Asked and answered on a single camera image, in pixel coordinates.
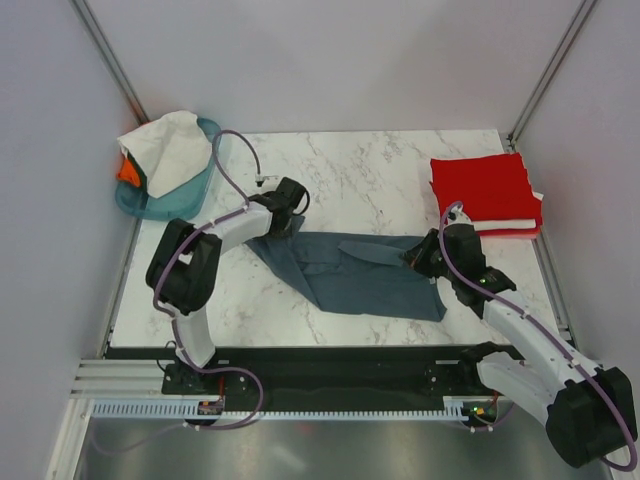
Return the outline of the grey-blue t-shirt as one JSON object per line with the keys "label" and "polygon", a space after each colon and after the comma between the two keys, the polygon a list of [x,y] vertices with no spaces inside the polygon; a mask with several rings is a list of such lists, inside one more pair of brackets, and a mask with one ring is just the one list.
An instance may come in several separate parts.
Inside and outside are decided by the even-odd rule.
{"label": "grey-blue t-shirt", "polygon": [[416,236],[307,232],[296,220],[286,237],[246,242],[271,272],[323,312],[439,322],[446,313],[437,285],[404,255]]}

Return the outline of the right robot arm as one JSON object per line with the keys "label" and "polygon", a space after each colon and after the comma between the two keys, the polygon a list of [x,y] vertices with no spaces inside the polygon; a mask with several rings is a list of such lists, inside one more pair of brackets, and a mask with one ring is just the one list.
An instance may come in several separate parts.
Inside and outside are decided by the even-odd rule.
{"label": "right robot arm", "polygon": [[617,367],[585,357],[532,314],[516,284],[491,267],[469,224],[432,229],[402,255],[415,272],[447,279],[457,300],[500,332],[519,359],[486,342],[471,348],[458,368],[467,392],[495,390],[535,418],[556,453],[579,468],[623,447],[638,464],[638,427],[632,386]]}

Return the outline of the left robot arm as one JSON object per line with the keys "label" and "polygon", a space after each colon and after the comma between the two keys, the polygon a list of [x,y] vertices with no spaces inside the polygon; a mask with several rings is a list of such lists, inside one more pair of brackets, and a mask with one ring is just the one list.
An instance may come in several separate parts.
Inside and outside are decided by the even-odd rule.
{"label": "left robot arm", "polygon": [[209,332],[206,305],[211,299],[221,257],[245,242],[283,237],[293,219],[306,212],[308,190],[283,177],[271,191],[252,195],[241,206],[197,227],[170,221],[147,269],[154,308],[170,317],[177,357],[188,366],[185,382],[208,393],[219,382],[219,369],[209,361],[216,347]]}

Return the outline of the folded white t-shirt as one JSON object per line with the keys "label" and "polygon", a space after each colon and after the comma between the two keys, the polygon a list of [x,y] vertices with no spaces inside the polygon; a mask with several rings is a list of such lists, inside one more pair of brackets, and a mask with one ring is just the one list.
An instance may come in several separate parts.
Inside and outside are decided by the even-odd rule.
{"label": "folded white t-shirt", "polygon": [[542,225],[543,198],[543,194],[534,191],[495,195],[473,207],[469,217],[485,236],[533,236]]}

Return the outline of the folded red t-shirt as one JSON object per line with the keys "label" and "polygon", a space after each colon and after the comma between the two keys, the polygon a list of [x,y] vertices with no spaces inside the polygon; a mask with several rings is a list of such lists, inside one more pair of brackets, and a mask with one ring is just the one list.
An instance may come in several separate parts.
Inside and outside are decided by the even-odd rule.
{"label": "folded red t-shirt", "polygon": [[492,220],[473,223],[483,237],[534,239],[540,231],[535,219]]}
{"label": "folded red t-shirt", "polygon": [[533,191],[528,171],[518,153],[479,158],[436,159],[430,161],[431,188],[440,212],[455,202],[469,216],[482,200],[509,192]]}

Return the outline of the folded red t-shirt bottom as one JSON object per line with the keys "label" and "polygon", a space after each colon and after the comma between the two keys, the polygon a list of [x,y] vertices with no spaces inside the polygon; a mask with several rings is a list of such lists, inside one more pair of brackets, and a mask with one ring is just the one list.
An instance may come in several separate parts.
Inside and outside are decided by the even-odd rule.
{"label": "folded red t-shirt bottom", "polygon": [[534,239],[540,231],[535,219],[492,220],[473,223],[483,237]]}

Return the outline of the teal plastic bin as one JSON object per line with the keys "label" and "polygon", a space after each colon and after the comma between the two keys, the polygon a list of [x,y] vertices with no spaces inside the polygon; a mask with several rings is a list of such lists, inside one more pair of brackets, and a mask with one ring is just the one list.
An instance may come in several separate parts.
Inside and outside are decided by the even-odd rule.
{"label": "teal plastic bin", "polygon": [[140,219],[189,220],[201,210],[214,169],[213,156],[210,156],[209,164],[203,172],[160,198],[151,197],[133,185],[119,182],[115,189],[115,202],[124,213]]}

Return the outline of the crumpled white t-shirt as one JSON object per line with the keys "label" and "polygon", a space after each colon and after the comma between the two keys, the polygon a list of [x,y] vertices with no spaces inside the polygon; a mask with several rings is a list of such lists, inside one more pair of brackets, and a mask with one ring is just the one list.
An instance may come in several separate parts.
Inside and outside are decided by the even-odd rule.
{"label": "crumpled white t-shirt", "polygon": [[211,142],[186,110],[168,113],[117,138],[122,160],[131,154],[147,175],[148,195],[160,198],[203,172]]}

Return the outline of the dark green t-shirt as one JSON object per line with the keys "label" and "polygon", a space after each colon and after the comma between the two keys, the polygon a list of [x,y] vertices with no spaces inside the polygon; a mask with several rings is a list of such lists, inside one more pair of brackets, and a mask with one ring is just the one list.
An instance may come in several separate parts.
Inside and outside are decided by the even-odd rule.
{"label": "dark green t-shirt", "polygon": [[136,174],[136,180],[134,181],[134,185],[137,188],[141,189],[142,191],[147,191],[148,179],[144,170],[131,154],[128,154],[128,160],[131,163],[131,166],[134,169]]}

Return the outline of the orange t-shirt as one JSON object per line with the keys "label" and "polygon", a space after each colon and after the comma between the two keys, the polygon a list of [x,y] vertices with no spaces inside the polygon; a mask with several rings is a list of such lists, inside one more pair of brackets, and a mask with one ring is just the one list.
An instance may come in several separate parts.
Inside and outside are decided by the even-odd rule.
{"label": "orange t-shirt", "polygon": [[119,182],[127,183],[129,185],[136,187],[134,185],[134,181],[136,180],[136,174],[134,169],[131,166],[131,163],[128,160],[128,157],[123,158],[121,167],[116,174],[116,179]]}

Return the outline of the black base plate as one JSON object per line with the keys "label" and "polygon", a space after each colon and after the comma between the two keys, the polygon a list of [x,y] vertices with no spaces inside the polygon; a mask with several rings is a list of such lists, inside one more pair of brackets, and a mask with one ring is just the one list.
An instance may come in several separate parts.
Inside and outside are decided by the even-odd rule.
{"label": "black base plate", "polygon": [[417,407],[443,397],[492,396],[455,346],[246,347],[218,350],[213,375],[180,361],[165,394],[222,394],[235,406]]}

